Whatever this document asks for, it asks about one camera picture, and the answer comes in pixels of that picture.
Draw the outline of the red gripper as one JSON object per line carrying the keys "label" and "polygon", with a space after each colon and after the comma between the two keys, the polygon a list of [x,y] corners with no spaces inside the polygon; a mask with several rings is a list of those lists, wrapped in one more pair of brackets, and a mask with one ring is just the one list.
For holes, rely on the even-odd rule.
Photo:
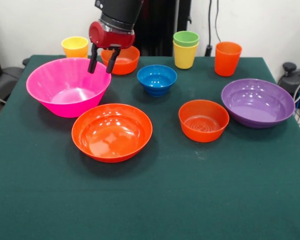
{"label": "red gripper", "polygon": [[95,72],[98,62],[98,48],[113,48],[113,53],[106,67],[106,72],[111,74],[121,49],[127,49],[133,45],[135,41],[135,32],[133,30],[130,32],[120,31],[108,27],[101,21],[94,21],[89,27],[89,39],[92,43],[92,48],[88,72],[90,74]]}

